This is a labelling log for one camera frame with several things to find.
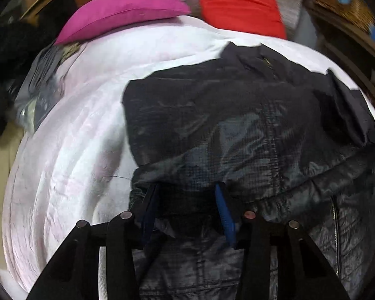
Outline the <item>dark navy quilted jacket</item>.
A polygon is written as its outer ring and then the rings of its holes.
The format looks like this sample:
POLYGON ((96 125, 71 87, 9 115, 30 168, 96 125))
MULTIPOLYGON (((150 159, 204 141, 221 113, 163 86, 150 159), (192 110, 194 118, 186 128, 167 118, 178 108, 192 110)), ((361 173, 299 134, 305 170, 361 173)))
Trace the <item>dark navy quilted jacket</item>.
POLYGON ((215 202, 295 220, 349 295, 375 299, 375 119, 333 72, 260 45, 132 80, 122 97, 137 164, 130 207, 158 186, 148 243, 133 255, 139 299, 236 299, 244 251, 215 202))

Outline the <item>white pink bed quilt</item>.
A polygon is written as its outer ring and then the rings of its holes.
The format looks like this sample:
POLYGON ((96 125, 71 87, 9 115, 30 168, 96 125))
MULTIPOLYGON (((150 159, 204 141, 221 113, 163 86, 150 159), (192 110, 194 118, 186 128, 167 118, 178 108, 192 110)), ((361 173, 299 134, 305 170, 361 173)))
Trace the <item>white pink bed quilt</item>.
POLYGON ((268 46, 357 88, 337 64, 304 45, 214 28, 190 16, 126 26, 82 44, 58 68, 64 95, 37 131, 22 139, 6 185, 7 269, 0 280, 13 299, 27 297, 78 220, 106 222, 127 208, 136 168, 122 105, 128 82, 216 58, 228 43, 268 46))

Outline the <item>grey garment beside pillow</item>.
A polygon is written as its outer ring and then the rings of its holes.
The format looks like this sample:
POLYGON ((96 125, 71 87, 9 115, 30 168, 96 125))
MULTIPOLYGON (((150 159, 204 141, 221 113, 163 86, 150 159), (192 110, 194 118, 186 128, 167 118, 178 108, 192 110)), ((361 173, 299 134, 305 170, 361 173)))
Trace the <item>grey garment beside pillow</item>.
POLYGON ((80 51, 81 44, 54 45, 42 49, 32 62, 11 110, 17 125, 30 134, 36 132, 53 107, 64 96, 65 75, 57 70, 80 51))

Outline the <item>wooden side table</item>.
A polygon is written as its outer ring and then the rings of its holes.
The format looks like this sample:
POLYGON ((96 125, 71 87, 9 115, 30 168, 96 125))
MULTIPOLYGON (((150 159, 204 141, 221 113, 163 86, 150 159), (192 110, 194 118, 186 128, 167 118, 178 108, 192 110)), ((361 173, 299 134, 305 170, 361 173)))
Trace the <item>wooden side table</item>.
POLYGON ((375 107, 375 42, 332 11, 311 1, 304 6, 320 35, 320 50, 346 71, 375 107))

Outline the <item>red square cushion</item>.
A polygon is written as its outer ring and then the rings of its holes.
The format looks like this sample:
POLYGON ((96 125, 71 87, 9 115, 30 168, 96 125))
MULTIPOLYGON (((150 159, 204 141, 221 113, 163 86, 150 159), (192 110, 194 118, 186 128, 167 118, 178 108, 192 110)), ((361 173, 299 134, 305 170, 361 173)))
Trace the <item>red square cushion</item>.
POLYGON ((276 0, 199 0, 204 21, 212 27, 286 39, 276 0))

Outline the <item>magenta pillow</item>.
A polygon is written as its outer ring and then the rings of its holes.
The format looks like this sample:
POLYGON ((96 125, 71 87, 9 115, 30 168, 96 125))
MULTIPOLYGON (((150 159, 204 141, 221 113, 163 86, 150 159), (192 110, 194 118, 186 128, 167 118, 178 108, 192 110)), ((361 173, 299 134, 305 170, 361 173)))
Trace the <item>magenta pillow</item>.
POLYGON ((55 43, 85 41, 123 26, 175 18, 190 12, 182 0, 92 0, 71 16, 55 43))

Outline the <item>wicker basket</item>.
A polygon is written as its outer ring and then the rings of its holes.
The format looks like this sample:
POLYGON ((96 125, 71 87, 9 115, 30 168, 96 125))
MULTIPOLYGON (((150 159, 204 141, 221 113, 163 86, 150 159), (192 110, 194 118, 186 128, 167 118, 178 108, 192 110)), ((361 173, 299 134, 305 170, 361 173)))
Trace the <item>wicker basket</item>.
POLYGON ((351 0, 348 4, 338 0, 313 0, 315 4, 337 14, 365 33, 375 24, 375 16, 363 0, 351 0))

